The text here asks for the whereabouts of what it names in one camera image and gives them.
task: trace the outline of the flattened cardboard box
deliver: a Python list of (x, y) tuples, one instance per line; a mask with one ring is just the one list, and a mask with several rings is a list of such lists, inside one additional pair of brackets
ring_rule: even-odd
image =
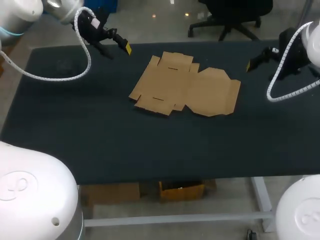
[(207, 68), (201, 72), (193, 57), (163, 52), (152, 56), (129, 98), (136, 107), (170, 115), (187, 105), (204, 116), (228, 115), (234, 112), (240, 81), (231, 80), (222, 69)]

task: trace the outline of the chair wheel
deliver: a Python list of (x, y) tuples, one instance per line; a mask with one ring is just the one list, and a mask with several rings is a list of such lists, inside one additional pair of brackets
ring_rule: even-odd
[(246, 233), (246, 240), (258, 240), (257, 233), (253, 232), (251, 229), (248, 229)]
[(260, 19), (255, 21), (254, 27), (258, 28), (258, 29), (261, 27), (261, 20)]
[(188, 30), (188, 38), (193, 38), (194, 37), (194, 31), (190, 28)]

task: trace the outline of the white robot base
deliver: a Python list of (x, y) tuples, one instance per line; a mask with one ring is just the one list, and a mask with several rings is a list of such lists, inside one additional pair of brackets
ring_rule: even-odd
[(61, 161), (0, 142), (0, 239), (81, 239), (78, 198), (76, 181)]
[(288, 188), (275, 221), (280, 240), (320, 239), (320, 175), (302, 178)]

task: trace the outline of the table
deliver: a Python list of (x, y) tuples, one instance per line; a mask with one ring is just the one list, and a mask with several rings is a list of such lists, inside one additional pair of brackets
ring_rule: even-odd
[[(128, 57), (113, 45), (113, 61), (90, 49), (92, 69), (82, 79), (57, 83), (22, 78), (1, 140), (60, 159), (80, 185), (253, 177), (262, 212), (187, 219), (272, 219), (267, 189), (258, 176), (320, 172), (320, 91), (315, 89), (279, 103), (268, 102), (268, 77), (277, 65), (270, 63), (251, 73), (245, 71), (249, 59), (266, 46), (277, 44), (134, 44)], [(164, 117), (136, 109), (128, 96), (151, 56), (160, 57), (163, 51), (194, 56), (193, 62), (200, 63), (200, 70), (224, 69), (231, 79), (240, 80), (234, 113), (208, 118), (186, 107)], [(40, 76), (64, 78), (82, 72), (86, 61), (79, 46), (42, 48), (32, 52), (26, 69)], [(311, 82), (314, 79), (305, 69), (299, 77), (278, 82), (273, 94), (289, 93)], [(161, 222), (155, 218), (135, 222)], [(186, 217), (171, 216), (173, 222), (182, 219)], [(86, 226), (114, 223), (119, 222), (86, 222)]]

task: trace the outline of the white cable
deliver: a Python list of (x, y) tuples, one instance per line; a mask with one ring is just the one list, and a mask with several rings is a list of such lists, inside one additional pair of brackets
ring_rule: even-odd
[(292, 36), (290, 42), (289, 42), (288, 45), (286, 46), (285, 51), (284, 51), (284, 53), (283, 53), (283, 56), (282, 56), (282, 58), (281, 58), (281, 61), (280, 61), (280, 63), (279, 63), (279, 66), (278, 66), (278, 68), (277, 68), (277, 70), (276, 70), (276, 72), (275, 72), (275, 74), (274, 74), (274, 76), (273, 76), (273, 78), (272, 78), (272, 80), (271, 80), (271, 82), (270, 82), (270, 85), (269, 85), (269, 87), (268, 87), (268, 89), (267, 89), (267, 91), (266, 91), (266, 97), (267, 97), (267, 99), (268, 99), (270, 102), (275, 103), (275, 102), (279, 102), (279, 101), (282, 101), (282, 100), (285, 100), (285, 99), (289, 99), (289, 98), (295, 97), (295, 96), (297, 96), (297, 95), (300, 95), (300, 94), (302, 94), (302, 93), (305, 93), (306, 91), (309, 91), (310, 89), (313, 89), (314, 87), (320, 85), (320, 79), (318, 79), (318, 80), (315, 81), (314, 83), (311, 83), (311, 84), (309, 84), (308, 86), (305, 86), (305, 87), (303, 87), (303, 88), (300, 88), (300, 89), (297, 90), (297, 91), (293, 91), (293, 92), (291, 92), (291, 93), (289, 93), (289, 94), (286, 94), (286, 95), (283, 95), (283, 96), (280, 96), (280, 97), (276, 97), (276, 98), (271, 97), (272, 87), (274, 86), (274, 84), (275, 84), (275, 82), (276, 82), (276, 80), (277, 80), (277, 77), (278, 77), (278, 75), (279, 75), (279, 73), (280, 73), (280, 71), (281, 71), (281, 69), (282, 69), (282, 66), (283, 66), (283, 64), (284, 64), (284, 62), (285, 62), (285, 59), (286, 59), (286, 57), (287, 57), (287, 54), (288, 54), (288, 52), (289, 52), (289, 49), (291, 48), (291, 45), (293, 44), (294, 40), (295, 40), (296, 37), (299, 35), (299, 33), (300, 33), (304, 28), (306, 28), (307, 26), (309, 26), (311, 23), (312, 23), (312, 21), (311, 21), (311, 22), (308, 22), (308, 23), (306, 23), (306, 24), (304, 24), (304, 25), (302, 25), (301, 27), (299, 27), (299, 29), (294, 33), (294, 35)]
[(83, 41), (83, 39), (81, 38), (80, 33), (79, 33), (78, 18), (79, 18), (79, 15), (81, 14), (82, 11), (87, 11), (93, 18), (95, 18), (96, 16), (90, 8), (85, 7), (85, 6), (80, 7), (76, 11), (75, 16), (74, 16), (74, 30), (75, 30), (76, 36), (78, 37), (80, 44), (81, 44), (81, 46), (82, 46), (82, 48), (88, 58), (88, 64), (87, 64), (86, 69), (84, 70), (83, 73), (81, 73), (77, 76), (66, 77), (66, 78), (49, 78), (49, 77), (36, 76), (36, 75), (33, 75), (29, 72), (26, 72), (23, 69), (21, 69), (20, 67), (18, 67), (3, 51), (0, 51), (0, 55), (2, 55), (3, 58), (5, 59), (5, 61), (8, 64), (10, 64), (12, 67), (14, 67), (17, 71), (19, 71), (23, 75), (26, 75), (26, 76), (33, 78), (33, 79), (42, 80), (42, 81), (60, 82), (60, 81), (75, 80), (75, 79), (79, 79), (79, 78), (83, 77), (84, 75), (86, 75), (89, 72), (89, 69), (91, 68), (91, 56), (90, 56), (90, 53), (86, 47), (85, 42)]

